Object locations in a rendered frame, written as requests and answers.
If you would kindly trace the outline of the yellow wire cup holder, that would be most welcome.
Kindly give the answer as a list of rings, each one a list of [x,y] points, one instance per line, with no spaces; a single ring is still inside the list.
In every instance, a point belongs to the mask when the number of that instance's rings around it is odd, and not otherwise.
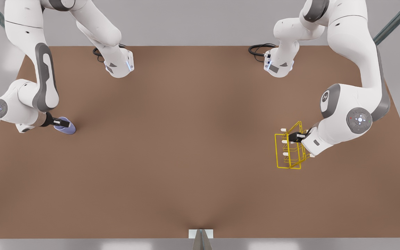
[[[275,134],[276,167],[278,169],[301,169],[301,164],[315,156],[305,149],[301,143],[289,142],[289,133],[303,132],[302,122],[298,121],[289,129],[282,128]]]

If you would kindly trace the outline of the lavender cup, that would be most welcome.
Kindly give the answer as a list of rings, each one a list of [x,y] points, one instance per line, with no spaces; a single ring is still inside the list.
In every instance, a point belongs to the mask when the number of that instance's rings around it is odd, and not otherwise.
[[[76,127],[66,117],[54,119],[54,128],[64,134],[72,135],[76,132]]]

